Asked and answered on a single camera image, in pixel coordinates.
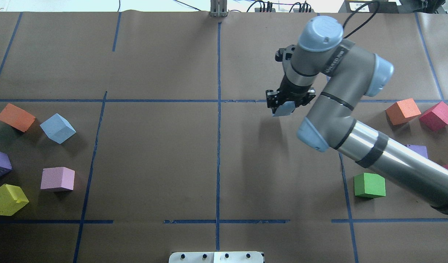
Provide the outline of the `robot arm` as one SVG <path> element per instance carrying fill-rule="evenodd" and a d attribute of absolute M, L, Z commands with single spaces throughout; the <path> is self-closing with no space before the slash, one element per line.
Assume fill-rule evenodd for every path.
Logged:
<path fill-rule="evenodd" d="M 291 115 L 314 102 L 297 130 L 300 141 L 342 153 L 448 216 L 448 170 L 352 115 L 364 96 L 376 96 L 389 82 L 389 61 L 345 38 L 330 16 L 311 18 L 297 43 L 277 50 L 275 60 L 284 76 L 277 90 L 265 92 L 272 115 Z"/>

